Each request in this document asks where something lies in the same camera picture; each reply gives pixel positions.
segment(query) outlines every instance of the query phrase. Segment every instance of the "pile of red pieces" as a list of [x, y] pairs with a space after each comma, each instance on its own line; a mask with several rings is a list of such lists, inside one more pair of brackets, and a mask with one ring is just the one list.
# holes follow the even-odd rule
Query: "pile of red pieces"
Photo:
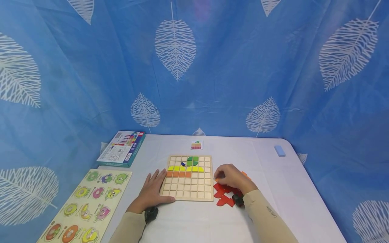
[[234, 204], [235, 204], [234, 200], [232, 198], [227, 197], [225, 195], [225, 193], [233, 192], [234, 194], [237, 194], [240, 197], [243, 197], [242, 192], [239, 189], [237, 189], [237, 188], [233, 188], [233, 187], [230, 187], [230, 186], [227, 186], [227, 185], [221, 185], [219, 183], [216, 183], [214, 185], [214, 188], [217, 191], [217, 193], [215, 193], [214, 197], [215, 198], [220, 198], [219, 201], [216, 204], [218, 206], [223, 206], [226, 203], [228, 205], [230, 205], [231, 207], [234, 206]]

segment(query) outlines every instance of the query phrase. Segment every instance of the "fruit puzzle board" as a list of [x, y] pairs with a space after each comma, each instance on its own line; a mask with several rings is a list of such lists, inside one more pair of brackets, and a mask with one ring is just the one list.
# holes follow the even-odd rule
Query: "fruit puzzle board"
[[160, 195], [182, 201], [214, 201], [211, 156], [172, 155]]
[[90, 170], [37, 243], [99, 243], [131, 175]]

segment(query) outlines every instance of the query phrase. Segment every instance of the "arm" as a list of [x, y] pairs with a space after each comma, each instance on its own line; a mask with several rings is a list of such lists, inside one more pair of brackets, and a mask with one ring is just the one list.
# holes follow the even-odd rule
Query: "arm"
[[144, 212], [126, 212], [109, 243], [138, 243], [146, 226]]
[[151, 174], [147, 176], [139, 196], [127, 208], [109, 243], [137, 243], [146, 226], [144, 211], [148, 207], [157, 206], [160, 203], [175, 201], [173, 197], [159, 195], [159, 189], [165, 177], [165, 169], [161, 173], [156, 170], [153, 176]]
[[234, 165], [221, 165], [215, 172], [219, 183], [242, 191], [243, 201], [262, 243], [298, 243], [282, 218], [272, 208], [258, 187]]
[[262, 243], [298, 243], [289, 227], [260, 190], [246, 193], [243, 201]]

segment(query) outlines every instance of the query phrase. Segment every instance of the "black wristband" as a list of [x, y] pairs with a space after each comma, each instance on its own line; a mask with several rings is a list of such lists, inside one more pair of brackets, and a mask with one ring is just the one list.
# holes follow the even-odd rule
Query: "black wristband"
[[157, 207], [146, 208], [146, 210], [145, 210], [146, 224], [148, 224], [151, 221], [153, 221], [154, 219], [156, 219], [157, 215], [158, 215], [158, 208]]

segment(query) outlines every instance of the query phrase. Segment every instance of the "beige sleeve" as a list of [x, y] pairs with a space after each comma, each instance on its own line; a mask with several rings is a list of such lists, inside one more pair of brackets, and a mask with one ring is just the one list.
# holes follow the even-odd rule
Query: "beige sleeve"
[[259, 190], [247, 193], [243, 201], [257, 228], [261, 243], [298, 243], [289, 227]]
[[145, 212], [142, 214], [126, 212], [109, 243], [138, 243], [145, 226]]

